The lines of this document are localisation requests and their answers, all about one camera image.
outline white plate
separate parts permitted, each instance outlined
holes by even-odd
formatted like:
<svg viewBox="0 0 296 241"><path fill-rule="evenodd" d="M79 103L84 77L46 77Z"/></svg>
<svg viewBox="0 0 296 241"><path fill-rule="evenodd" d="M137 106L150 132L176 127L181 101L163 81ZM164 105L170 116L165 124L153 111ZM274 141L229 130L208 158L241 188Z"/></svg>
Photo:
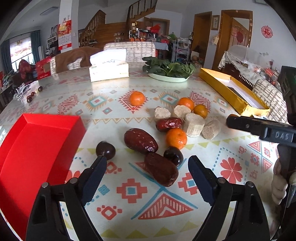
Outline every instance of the white plate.
<svg viewBox="0 0 296 241"><path fill-rule="evenodd" d="M166 82L173 82L173 83L181 83L185 82L187 79L185 78L174 78L174 77L168 77L168 76L162 76L158 74L148 74L151 78L156 79L156 80L161 80L161 81L166 81Z"/></svg>

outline cardboard box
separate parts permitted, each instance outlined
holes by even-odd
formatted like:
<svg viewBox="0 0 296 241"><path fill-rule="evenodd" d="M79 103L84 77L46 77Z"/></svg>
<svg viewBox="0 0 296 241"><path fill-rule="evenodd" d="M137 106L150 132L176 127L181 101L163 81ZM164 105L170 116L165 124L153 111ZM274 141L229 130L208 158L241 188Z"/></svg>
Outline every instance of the cardboard box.
<svg viewBox="0 0 296 241"><path fill-rule="evenodd" d="M129 77L128 63L109 60L89 68L91 82Z"/></svg>
<svg viewBox="0 0 296 241"><path fill-rule="evenodd" d="M269 107L232 76L201 68L200 77L212 86L240 115L266 116L269 113Z"/></svg>

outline wooden cabinet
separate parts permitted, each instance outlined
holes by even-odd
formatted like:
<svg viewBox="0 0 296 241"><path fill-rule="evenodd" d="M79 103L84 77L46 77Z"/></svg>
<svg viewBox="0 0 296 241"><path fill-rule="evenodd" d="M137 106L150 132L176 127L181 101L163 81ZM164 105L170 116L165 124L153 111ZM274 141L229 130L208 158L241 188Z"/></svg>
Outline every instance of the wooden cabinet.
<svg viewBox="0 0 296 241"><path fill-rule="evenodd" d="M253 90L253 86L249 85L240 77L240 72L235 68L235 66L232 63L226 63L224 68L222 68L221 72L232 76L233 78L241 82L244 86L248 87L250 90Z"/></svg>

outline red date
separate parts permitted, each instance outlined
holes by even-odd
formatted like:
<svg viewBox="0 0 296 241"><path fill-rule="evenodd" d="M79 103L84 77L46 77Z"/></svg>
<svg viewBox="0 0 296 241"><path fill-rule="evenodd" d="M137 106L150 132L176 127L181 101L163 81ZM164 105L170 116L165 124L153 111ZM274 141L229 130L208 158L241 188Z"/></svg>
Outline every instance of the red date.
<svg viewBox="0 0 296 241"><path fill-rule="evenodd" d="M156 122L156 129L160 132L168 132L172 128L181 128L182 120L177 117L170 117L168 119L160 119Z"/></svg>
<svg viewBox="0 0 296 241"><path fill-rule="evenodd" d="M177 167L157 153L147 154L144 162L148 171L160 185L170 187L178 178L179 171Z"/></svg>
<svg viewBox="0 0 296 241"><path fill-rule="evenodd" d="M158 150L155 139L146 131L138 128L129 129L124 134L124 143L128 148L144 155L150 152L157 152Z"/></svg>

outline wooden railing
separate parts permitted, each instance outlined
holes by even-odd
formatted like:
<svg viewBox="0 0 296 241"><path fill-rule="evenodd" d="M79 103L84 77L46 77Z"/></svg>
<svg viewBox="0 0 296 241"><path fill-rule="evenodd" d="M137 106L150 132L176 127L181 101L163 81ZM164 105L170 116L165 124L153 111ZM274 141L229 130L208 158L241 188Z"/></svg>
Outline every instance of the wooden railing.
<svg viewBox="0 0 296 241"><path fill-rule="evenodd" d="M93 18L90 20L86 28L84 29L84 32L81 33L79 37L79 46L88 46L89 41L92 40L92 36L96 32L96 29L99 25L105 24L105 16L106 13L104 13L102 10L99 10Z"/></svg>
<svg viewBox="0 0 296 241"><path fill-rule="evenodd" d="M128 31L130 30L130 24L131 24L130 20L133 19L135 15L140 15L141 12L145 12L148 9L155 9L156 4L157 4L157 0L138 0L128 8L128 15L126 18L126 32L125 32L126 37L128 36Z"/></svg>

